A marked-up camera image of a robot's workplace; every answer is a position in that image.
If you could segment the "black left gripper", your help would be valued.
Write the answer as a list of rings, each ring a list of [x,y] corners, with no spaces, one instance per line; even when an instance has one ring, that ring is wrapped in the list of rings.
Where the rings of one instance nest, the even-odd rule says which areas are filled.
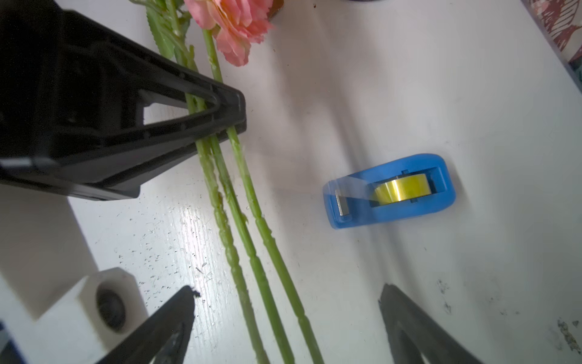
[[[206,109],[143,123],[145,107],[183,107],[187,95]],[[230,127],[246,131],[241,91],[54,1],[1,3],[3,184],[135,199],[145,182],[195,156],[197,140],[225,140]]]

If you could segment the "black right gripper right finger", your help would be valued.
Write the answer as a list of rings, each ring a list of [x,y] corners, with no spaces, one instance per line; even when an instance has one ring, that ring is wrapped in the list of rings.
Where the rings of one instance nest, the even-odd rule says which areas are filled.
[[[479,363],[396,285],[385,284],[379,300],[395,363]]]

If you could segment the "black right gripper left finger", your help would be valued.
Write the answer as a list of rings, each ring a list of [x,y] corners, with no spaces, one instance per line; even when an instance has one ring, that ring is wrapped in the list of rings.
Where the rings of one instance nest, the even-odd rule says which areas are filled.
[[[195,319],[198,291],[184,286],[101,363],[182,363]]]

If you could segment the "pink flower bouquet green stems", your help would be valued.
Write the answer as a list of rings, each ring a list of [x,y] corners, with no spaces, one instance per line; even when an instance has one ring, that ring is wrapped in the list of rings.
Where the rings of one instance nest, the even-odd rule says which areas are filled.
[[[247,65],[252,45],[263,42],[272,29],[271,18],[279,3],[277,1],[140,1],[139,5],[146,10],[150,31],[161,55],[192,71],[198,68],[195,61],[195,49],[187,44],[186,33],[190,23],[195,21],[202,30],[212,76],[214,80],[221,82],[223,76],[218,54],[223,54],[225,60],[234,66]],[[324,358],[315,332],[259,205],[238,133],[234,127],[228,127],[226,134],[257,229],[296,316],[312,362],[323,363]],[[213,134],[197,140],[196,147],[214,209],[215,221],[256,359],[259,363],[269,361],[239,263],[232,228],[238,231],[249,258],[283,362],[293,363],[295,361],[293,350],[283,327],[266,272],[249,232],[248,219],[239,205],[218,136]]]

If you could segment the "blue tape dispenser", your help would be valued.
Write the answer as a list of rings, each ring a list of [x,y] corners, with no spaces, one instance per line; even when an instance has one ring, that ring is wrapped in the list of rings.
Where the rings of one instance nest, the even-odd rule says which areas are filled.
[[[342,229],[439,212],[456,191],[444,159],[424,153],[331,180],[323,196],[331,227]]]

